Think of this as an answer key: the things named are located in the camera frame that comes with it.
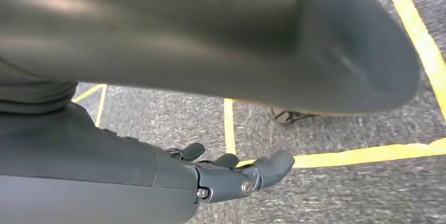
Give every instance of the prosthetic hand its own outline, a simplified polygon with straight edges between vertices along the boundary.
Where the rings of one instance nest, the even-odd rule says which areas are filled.
[[[195,174],[198,199],[205,203],[243,198],[253,191],[273,186],[285,177],[295,162],[290,153],[278,151],[270,158],[262,157],[239,168],[236,168],[239,160],[233,154],[225,154],[215,161],[192,163],[205,152],[204,146],[197,142],[184,150],[167,152],[173,158],[189,161],[184,165]]]

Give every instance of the yellow floor marking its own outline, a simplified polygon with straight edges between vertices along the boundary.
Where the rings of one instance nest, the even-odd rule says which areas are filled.
[[[77,96],[76,98],[72,99],[71,101],[74,102],[74,103],[77,103],[77,102],[85,99],[86,97],[92,95],[94,92],[98,91],[99,89],[101,89],[102,86],[103,86],[102,84],[96,85],[96,86],[90,88],[88,91],[84,92],[83,94],[81,94],[81,95]]]
[[[383,162],[408,158],[446,155],[446,138],[427,144],[395,144],[364,149],[347,150],[339,153],[323,153],[294,156],[293,168],[319,168]],[[252,163],[240,162],[238,166]]]
[[[107,85],[106,84],[96,85],[96,86],[90,88],[88,91],[84,92],[83,94],[79,95],[78,97],[72,99],[72,102],[77,103],[77,102],[85,99],[86,97],[92,95],[93,93],[95,93],[96,91],[98,91],[101,88],[102,88],[102,93],[100,95],[100,100],[99,100],[99,105],[98,105],[98,113],[96,115],[96,122],[95,122],[96,127],[99,127],[99,125],[100,125],[102,111],[104,110],[104,101],[105,101],[105,95],[107,93]]]
[[[446,120],[446,65],[412,0],[392,0],[415,48]]]
[[[107,93],[107,85],[102,85],[102,93],[100,95],[100,101],[99,101],[99,107],[98,107],[98,114],[96,116],[96,127],[99,127],[100,125],[100,118],[102,116],[102,111],[104,110],[104,101],[105,101],[105,94]]]
[[[224,101],[225,145],[226,153],[236,154],[236,141],[234,138],[234,115],[232,112],[232,99]]]

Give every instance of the sandal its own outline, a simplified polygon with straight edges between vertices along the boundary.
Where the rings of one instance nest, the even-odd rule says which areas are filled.
[[[288,111],[278,107],[271,107],[271,114],[277,123],[282,125],[292,124],[296,120],[301,120],[309,117],[314,117],[316,115],[302,114],[296,111]]]

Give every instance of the screw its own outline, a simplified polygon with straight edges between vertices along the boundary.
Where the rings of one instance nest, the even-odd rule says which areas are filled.
[[[241,183],[241,192],[244,195],[250,194],[252,191],[252,182],[251,180],[245,180],[243,183]]]
[[[197,196],[200,199],[206,199],[209,196],[209,191],[204,188],[200,188],[197,190]]]

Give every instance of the gray carpet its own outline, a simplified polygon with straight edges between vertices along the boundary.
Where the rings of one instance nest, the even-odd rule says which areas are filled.
[[[399,21],[390,0],[379,0]],[[446,0],[413,0],[446,55]],[[91,87],[81,84],[78,93]],[[95,118],[100,92],[82,100]],[[101,127],[161,147],[199,141],[205,157],[225,152],[223,99],[156,90],[108,87]],[[426,75],[407,106],[370,116],[315,117],[281,127],[269,110],[235,103],[241,159],[286,148],[295,155],[446,137],[446,124]],[[250,198],[202,205],[190,223],[446,223],[446,157],[334,168],[294,169],[278,186]]]

